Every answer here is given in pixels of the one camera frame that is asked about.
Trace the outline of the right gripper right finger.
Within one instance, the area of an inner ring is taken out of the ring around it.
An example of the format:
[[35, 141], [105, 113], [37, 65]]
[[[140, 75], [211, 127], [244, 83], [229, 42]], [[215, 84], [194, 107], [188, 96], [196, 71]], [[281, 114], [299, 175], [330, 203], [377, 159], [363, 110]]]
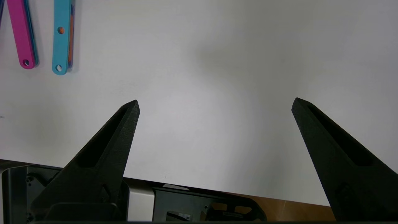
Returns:
[[312, 103], [291, 111], [336, 220], [397, 222], [397, 173]]

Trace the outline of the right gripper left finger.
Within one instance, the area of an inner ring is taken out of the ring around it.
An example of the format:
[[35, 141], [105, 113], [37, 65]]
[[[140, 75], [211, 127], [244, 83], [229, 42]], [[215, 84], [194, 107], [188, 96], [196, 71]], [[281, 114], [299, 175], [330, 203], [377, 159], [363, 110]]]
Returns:
[[35, 222], [123, 220], [118, 195], [139, 115], [133, 100], [111, 116], [32, 202]]

